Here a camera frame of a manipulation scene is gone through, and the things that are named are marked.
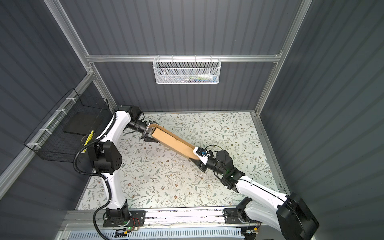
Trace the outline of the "brown cardboard box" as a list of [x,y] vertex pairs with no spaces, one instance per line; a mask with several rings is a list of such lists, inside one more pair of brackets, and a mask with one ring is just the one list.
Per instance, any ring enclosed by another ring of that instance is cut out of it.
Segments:
[[152,137],[159,141],[162,145],[180,154],[186,159],[199,160],[199,158],[194,154],[195,146],[192,144],[186,142],[158,124],[150,124],[149,128],[154,129]]

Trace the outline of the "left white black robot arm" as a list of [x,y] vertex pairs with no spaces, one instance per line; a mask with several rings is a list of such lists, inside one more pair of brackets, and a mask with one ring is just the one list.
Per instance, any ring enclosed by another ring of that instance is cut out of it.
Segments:
[[129,128],[132,130],[130,133],[144,134],[145,142],[159,142],[146,133],[149,124],[140,118],[143,115],[139,107],[117,106],[113,118],[100,135],[102,139],[87,149],[92,167],[104,179],[105,193],[109,201],[105,206],[106,217],[118,225],[127,224],[132,219],[121,187],[119,168],[123,163],[123,157],[116,147],[119,137],[125,129]]

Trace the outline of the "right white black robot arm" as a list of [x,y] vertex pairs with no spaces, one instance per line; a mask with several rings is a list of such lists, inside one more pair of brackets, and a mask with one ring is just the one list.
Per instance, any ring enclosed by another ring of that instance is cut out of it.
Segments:
[[298,194],[285,195],[257,183],[234,166],[227,151],[196,147],[192,154],[201,171],[212,170],[227,189],[245,196],[237,205],[241,222],[264,223],[286,240],[310,240],[318,230],[320,223]]

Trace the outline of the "floral patterned table mat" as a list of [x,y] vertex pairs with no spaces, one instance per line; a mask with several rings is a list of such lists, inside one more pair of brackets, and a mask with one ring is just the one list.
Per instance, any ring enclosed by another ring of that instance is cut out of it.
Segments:
[[[146,119],[197,147],[226,150],[240,171],[277,190],[249,112],[149,114]],[[119,140],[120,179],[132,209],[231,206],[243,196],[228,190],[212,171],[201,172],[190,160],[160,144],[145,143],[127,131]]]

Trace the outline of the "yellow marker pen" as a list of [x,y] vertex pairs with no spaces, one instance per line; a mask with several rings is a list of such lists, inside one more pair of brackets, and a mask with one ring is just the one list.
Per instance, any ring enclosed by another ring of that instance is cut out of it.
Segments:
[[87,139],[85,140],[83,146],[85,147],[94,137],[95,130],[91,130],[91,132],[86,136]]

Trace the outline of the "black foam pad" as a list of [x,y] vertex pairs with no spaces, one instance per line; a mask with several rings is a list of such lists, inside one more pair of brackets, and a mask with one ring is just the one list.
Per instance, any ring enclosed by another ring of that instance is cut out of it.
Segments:
[[102,122],[102,117],[97,114],[76,113],[64,126],[66,134],[86,136],[91,130],[97,130]]

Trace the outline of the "pens in white basket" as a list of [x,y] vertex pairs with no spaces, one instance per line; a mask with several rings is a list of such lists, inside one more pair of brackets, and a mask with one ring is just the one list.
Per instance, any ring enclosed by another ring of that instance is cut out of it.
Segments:
[[217,84],[219,82],[219,77],[211,74],[191,75],[182,76],[181,78],[177,78],[176,81],[181,83]]

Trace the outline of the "aluminium mounting rail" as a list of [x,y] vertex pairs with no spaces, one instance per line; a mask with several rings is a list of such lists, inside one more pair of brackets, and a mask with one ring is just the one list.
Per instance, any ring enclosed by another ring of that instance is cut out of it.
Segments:
[[[131,209],[131,211],[146,211],[146,219],[142,227],[136,228],[199,228],[199,227],[246,227],[257,226],[256,224],[226,224],[223,216],[224,208],[236,208],[240,218],[241,211],[239,207],[219,206],[219,207],[190,207],[190,208],[154,208],[154,209]],[[279,227],[277,213],[269,208],[263,207],[257,203],[250,202],[244,210],[244,220],[256,220],[262,222],[259,225],[269,227],[274,224]],[[101,210],[96,215],[96,225],[100,230],[109,230],[112,228],[103,227],[103,214]]]

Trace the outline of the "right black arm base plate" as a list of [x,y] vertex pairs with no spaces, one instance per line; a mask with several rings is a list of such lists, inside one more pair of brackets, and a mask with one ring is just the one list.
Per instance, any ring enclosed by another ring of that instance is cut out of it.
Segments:
[[262,222],[256,220],[241,220],[237,214],[236,208],[224,208],[223,216],[226,224],[262,224]]

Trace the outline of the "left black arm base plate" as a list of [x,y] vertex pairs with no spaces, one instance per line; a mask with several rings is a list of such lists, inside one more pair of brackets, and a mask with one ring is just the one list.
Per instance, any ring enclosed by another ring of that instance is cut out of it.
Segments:
[[103,214],[103,227],[142,227],[146,219],[146,211],[130,211],[130,216],[125,219],[124,217],[112,217],[105,212]]

